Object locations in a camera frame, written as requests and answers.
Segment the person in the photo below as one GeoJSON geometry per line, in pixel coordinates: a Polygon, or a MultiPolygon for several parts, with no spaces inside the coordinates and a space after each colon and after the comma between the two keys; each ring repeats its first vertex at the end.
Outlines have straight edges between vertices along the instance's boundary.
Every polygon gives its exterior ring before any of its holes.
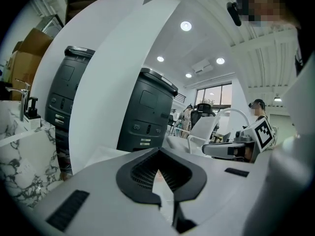
{"type": "Polygon", "coordinates": [[[295,56],[297,75],[315,50],[315,34],[310,18],[313,0],[236,0],[237,12],[254,25],[263,22],[291,24],[297,29],[299,50],[295,56]]]}
{"type": "MultiPolygon", "coordinates": [[[[190,112],[192,111],[192,105],[188,105],[188,107],[182,112],[182,129],[190,131],[191,123],[190,123],[190,112]]],[[[188,133],[183,132],[181,133],[182,138],[187,138],[188,133]]]]}
{"type": "Polygon", "coordinates": [[[258,117],[256,121],[263,118],[266,118],[268,121],[268,117],[266,115],[266,104],[262,99],[256,99],[254,102],[250,103],[249,108],[254,109],[254,114],[258,117]]]}

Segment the window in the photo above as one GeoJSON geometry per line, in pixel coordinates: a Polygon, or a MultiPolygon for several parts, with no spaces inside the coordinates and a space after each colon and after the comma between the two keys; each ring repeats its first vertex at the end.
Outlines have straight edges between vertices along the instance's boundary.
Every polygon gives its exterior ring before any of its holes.
{"type": "Polygon", "coordinates": [[[216,114],[221,109],[230,108],[232,103],[232,84],[198,90],[195,105],[199,103],[210,104],[216,114]]]}

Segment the ceiling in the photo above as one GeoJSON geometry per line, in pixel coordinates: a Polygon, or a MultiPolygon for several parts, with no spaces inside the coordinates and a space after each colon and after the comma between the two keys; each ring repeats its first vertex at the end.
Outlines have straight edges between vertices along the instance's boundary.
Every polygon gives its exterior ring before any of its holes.
{"type": "Polygon", "coordinates": [[[294,81],[296,30],[289,26],[253,27],[247,22],[234,25],[226,3],[235,0],[183,0],[157,37],[146,63],[171,77],[191,85],[199,81],[236,72],[248,100],[261,98],[272,114],[284,114],[281,96],[294,81]],[[182,21],[192,24],[190,31],[180,28],[182,21]],[[157,61],[163,56],[164,62],[157,61]],[[218,57],[226,63],[216,64],[218,57]],[[209,60],[214,69],[195,75],[194,64],[209,60]],[[185,77],[191,73],[192,78],[185,77]]]}

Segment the faucet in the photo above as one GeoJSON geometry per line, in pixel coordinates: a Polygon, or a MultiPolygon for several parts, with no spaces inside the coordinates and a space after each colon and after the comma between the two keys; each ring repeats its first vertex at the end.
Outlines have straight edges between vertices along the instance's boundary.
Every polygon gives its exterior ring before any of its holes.
{"type": "Polygon", "coordinates": [[[29,96],[30,96],[29,87],[30,87],[30,84],[28,84],[27,82],[24,82],[24,81],[20,81],[18,79],[15,79],[15,80],[18,82],[24,83],[25,89],[16,89],[16,88],[10,88],[10,87],[5,87],[5,89],[9,92],[16,91],[16,92],[19,92],[22,94],[21,106],[20,106],[20,121],[24,121],[24,113],[27,111],[28,104],[29,104],[29,96]]]}

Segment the recessed ceiling light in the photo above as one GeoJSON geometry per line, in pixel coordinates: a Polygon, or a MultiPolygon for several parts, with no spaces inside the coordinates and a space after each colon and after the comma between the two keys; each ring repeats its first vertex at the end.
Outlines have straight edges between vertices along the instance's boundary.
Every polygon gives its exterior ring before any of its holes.
{"type": "Polygon", "coordinates": [[[218,59],[217,59],[217,63],[218,63],[219,65],[224,64],[224,62],[225,62],[224,58],[218,58],[218,59]]]}
{"type": "Polygon", "coordinates": [[[160,62],[163,62],[163,61],[164,61],[164,58],[161,57],[161,56],[158,56],[157,59],[158,59],[158,61],[160,61],[160,62]]]}
{"type": "Polygon", "coordinates": [[[184,21],[184,22],[181,23],[181,28],[184,31],[189,31],[191,29],[191,23],[187,22],[187,21],[184,21]]]}

